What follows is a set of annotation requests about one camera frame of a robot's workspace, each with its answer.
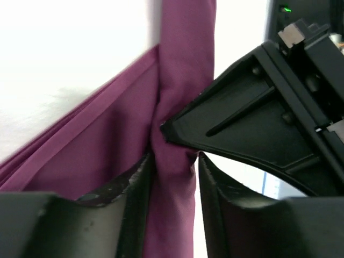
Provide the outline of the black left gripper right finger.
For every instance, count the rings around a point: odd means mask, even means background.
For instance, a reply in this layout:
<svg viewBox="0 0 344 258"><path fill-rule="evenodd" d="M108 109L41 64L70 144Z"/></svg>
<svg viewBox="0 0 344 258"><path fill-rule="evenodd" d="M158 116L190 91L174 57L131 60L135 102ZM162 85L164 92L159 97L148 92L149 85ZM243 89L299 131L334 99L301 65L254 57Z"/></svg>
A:
<svg viewBox="0 0 344 258"><path fill-rule="evenodd" d="M209 257L343 257L343 198L276 200L257 193L199 155Z"/></svg>

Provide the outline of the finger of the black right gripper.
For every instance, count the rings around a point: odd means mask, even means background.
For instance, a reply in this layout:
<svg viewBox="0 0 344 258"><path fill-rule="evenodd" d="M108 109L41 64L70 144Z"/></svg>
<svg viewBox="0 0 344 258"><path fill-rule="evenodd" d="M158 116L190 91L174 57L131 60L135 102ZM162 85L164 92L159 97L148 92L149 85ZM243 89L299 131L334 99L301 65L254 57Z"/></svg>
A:
<svg viewBox="0 0 344 258"><path fill-rule="evenodd" d="M301 102L261 45L161 126L166 141L272 173L309 196L335 196L336 172L306 130Z"/></svg>

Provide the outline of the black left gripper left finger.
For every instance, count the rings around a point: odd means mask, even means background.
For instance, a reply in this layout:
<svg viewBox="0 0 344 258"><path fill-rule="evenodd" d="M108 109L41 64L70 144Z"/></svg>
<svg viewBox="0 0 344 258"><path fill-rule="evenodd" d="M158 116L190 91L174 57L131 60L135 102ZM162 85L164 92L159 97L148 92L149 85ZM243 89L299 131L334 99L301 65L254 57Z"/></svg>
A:
<svg viewBox="0 0 344 258"><path fill-rule="evenodd" d="M1 257L141 257L154 156L72 201L1 194Z"/></svg>

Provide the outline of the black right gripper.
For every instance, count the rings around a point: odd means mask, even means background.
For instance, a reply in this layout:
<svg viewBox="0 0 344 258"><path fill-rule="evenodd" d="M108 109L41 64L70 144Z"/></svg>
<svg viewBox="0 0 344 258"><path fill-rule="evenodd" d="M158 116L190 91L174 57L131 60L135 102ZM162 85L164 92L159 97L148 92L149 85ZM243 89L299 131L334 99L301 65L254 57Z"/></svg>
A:
<svg viewBox="0 0 344 258"><path fill-rule="evenodd" d="M343 195L343 1L271 1L263 48L278 107L262 141L273 174L306 194Z"/></svg>

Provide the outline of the purple cloth napkin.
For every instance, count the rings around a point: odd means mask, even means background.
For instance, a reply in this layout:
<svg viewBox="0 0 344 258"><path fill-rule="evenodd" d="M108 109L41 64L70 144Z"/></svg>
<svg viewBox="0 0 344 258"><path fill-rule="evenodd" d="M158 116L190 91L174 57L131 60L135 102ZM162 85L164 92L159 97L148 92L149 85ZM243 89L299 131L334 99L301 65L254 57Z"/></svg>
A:
<svg viewBox="0 0 344 258"><path fill-rule="evenodd" d="M160 125L213 80L216 1L163 1L160 41L1 164L1 191L75 199L131 168L151 148L157 173L139 257L193 257L194 150Z"/></svg>

